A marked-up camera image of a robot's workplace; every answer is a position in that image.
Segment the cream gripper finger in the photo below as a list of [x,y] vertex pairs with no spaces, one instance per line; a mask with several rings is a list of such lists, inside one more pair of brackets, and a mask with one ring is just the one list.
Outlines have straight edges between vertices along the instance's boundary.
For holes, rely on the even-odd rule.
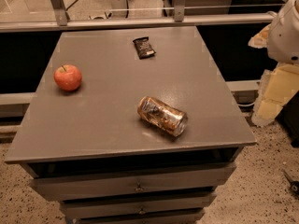
[[267,126],[282,108],[299,92],[299,65],[278,63],[273,70],[262,74],[258,97],[253,107],[251,121],[256,126]]
[[256,49],[266,48],[268,44],[269,28],[270,25],[266,25],[259,33],[257,33],[249,40],[248,45]]

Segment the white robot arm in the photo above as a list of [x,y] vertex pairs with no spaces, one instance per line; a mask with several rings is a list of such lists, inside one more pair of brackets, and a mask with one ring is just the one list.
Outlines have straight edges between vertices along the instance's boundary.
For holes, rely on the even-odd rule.
[[273,71],[263,72],[253,107],[251,120],[263,127],[299,92],[299,0],[288,0],[248,45],[266,48],[268,57],[278,62]]

